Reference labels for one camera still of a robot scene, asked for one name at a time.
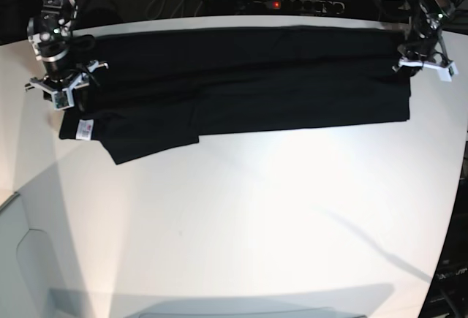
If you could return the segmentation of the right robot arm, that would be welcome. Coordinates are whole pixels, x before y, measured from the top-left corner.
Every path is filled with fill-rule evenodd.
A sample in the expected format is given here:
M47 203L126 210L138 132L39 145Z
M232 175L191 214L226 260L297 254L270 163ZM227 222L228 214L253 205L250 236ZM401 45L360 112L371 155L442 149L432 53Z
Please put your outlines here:
M25 89L42 90L55 110L74 107L75 92L90 83L98 84L93 72L109 67L105 61L80 61L78 53L92 49L95 39L73 35L78 12L76 0L42 0L40 14L32 17L27 27L27 40L45 74L30 79Z

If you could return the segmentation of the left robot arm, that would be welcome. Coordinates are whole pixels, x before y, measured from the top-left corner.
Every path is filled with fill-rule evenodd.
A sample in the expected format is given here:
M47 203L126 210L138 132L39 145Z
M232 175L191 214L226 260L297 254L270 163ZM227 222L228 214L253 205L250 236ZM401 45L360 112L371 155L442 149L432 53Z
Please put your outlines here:
M453 19L452 0L340 0L333 8L337 15L394 23L403 28L397 47L399 60L394 72L403 69L415 75L422 69L434 70L439 79L449 82L457 75L442 35L443 26Z

